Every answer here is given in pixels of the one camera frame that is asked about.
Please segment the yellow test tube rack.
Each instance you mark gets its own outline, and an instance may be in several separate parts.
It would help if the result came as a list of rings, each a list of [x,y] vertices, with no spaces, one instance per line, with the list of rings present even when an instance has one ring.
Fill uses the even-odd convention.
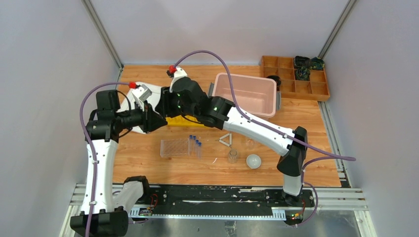
[[[168,126],[178,126],[178,127],[204,127],[203,124],[199,123],[196,118],[192,116],[176,116],[173,118],[166,118]]]

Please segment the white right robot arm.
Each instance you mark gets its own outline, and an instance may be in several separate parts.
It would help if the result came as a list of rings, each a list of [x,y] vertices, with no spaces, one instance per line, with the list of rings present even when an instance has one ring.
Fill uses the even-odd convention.
[[[277,169],[284,176],[283,202],[295,206],[301,201],[302,165],[307,154],[305,128],[284,128],[253,116],[229,99],[208,96],[188,77],[159,92],[155,110],[162,116],[192,116],[206,127],[239,133],[272,149],[280,157]]]

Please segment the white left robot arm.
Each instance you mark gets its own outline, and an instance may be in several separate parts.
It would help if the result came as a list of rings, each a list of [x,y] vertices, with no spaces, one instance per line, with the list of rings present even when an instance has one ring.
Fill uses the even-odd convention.
[[[148,103],[151,95],[149,89],[131,90],[129,96],[134,104],[121,112],[117,90],[97,92],[97,108],[83,128],[88,156],[85,197],[80,214],[70,219],[70,227],[77,234],[123,237],[128,230],[128,212],[136,202],[145,204],[151,199],[145,176],[128,177],[116,197],[112,191],[114,159],[121,132],[138,126],[148,133],[167,124]]]

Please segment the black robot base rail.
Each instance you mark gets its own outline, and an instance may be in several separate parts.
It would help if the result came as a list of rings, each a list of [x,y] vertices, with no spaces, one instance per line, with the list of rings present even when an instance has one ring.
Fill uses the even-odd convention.
[[[296,197],[282,188],[251,186],[152,185],[128,213],[134,221],[152,219],[272,220],[287,225],[303,222],[316,206],[311,190]]]

